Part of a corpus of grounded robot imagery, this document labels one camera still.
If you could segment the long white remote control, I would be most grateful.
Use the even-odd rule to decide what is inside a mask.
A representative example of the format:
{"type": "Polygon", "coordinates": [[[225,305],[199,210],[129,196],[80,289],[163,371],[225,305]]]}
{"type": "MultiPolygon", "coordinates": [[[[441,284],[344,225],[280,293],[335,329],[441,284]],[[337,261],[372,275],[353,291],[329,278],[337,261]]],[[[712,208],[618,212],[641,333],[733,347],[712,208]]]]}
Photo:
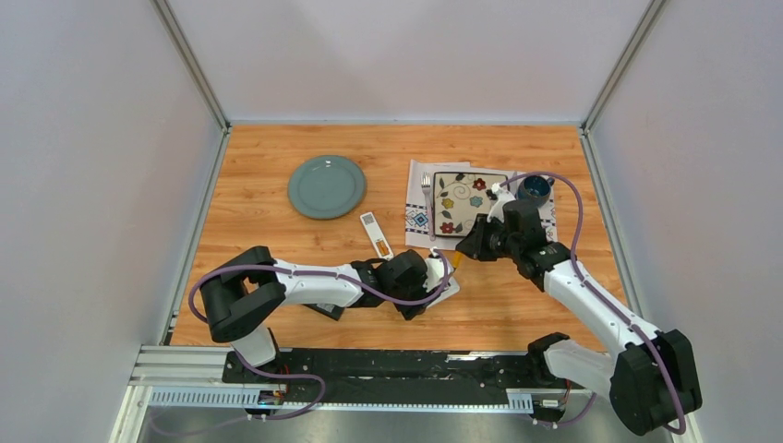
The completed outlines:
{"type": "Polygon", "coordinates": [[[375,215],[372,212],[366,212],[366,213],[361,214],[359,216],[359,219],[360,219],[360,221],[361,221],[361,223],[362,223],[362,225],[363,225],[363,227],[365,229],[367,237],[368,237],[370,243],[372,244],[372,246],[373,246],[377,256],[379,258],[383,258],[383,259],[386,259],[386,260],[392,259],[394,257],[394,254],[392,252],[391,246],[390,246],[386,236],[384,235],[383,231],[381,230],[375,215]],[[380,241],[380,240],[384,241],[388,245],[388,248],[390,249],[390,252],[391,252],[391,255],[389,257],[382,257],[380,255],[378,247],[376,246],[376,243],[378,241],[380,241]]]}

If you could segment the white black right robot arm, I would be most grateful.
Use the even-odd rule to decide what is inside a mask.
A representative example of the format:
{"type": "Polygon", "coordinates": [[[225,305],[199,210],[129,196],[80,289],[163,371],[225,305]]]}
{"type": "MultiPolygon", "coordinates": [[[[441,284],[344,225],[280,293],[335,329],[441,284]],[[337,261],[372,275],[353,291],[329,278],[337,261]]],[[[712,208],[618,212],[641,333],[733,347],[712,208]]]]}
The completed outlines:
{"type": "Polygon", "coordinates": [[[703,397],[693,347],[677,329],[663,331],[634,314],[590,277],[565,245],[548,240],[537,208],[498,202],[480,214],[456,246],[471,259],[510,259],[519,274],[574,313],[604,345],[598,353],[562,333],[529,344],[530,380],[541,387],[570,380],[610,402],[625,427],[643,436],[682,423],[703,397]]]}

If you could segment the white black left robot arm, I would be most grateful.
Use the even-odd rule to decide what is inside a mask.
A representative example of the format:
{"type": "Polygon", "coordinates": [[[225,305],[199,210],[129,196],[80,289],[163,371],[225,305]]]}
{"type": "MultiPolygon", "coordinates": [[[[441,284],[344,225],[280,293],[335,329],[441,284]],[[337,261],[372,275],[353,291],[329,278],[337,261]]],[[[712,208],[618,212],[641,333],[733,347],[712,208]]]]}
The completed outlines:
{"type": "Polygon", "coordinates": [[[276,379],[282,357],[266,319],[282,305],[374,308],[395,305],[415,317],[449,286],[452,266],[437,249],[429,257],[408,250],[391,259],[355,260],[336,267],[278,260],[254,246],[201,277],[188,295],[193,315],[209,327],[213,341],[228,343],[261,383],[276,379]]]}

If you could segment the short white remote control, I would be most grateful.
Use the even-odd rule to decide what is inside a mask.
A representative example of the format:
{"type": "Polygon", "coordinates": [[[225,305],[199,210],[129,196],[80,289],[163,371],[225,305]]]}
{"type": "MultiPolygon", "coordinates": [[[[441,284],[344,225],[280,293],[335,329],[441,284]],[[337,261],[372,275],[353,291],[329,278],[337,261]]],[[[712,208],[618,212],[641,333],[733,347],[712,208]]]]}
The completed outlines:
{"type": "Polygon", "coordinates": [[[457,280],[453,277],[450,278],[447,286],[445,289],[439,294],[438,298],[433,299],[428,305],[427,308],[431,308],[445,300],[447,300],[452,295],[458,293],[460,291],[460,285],[457,282],[457,280]]]}

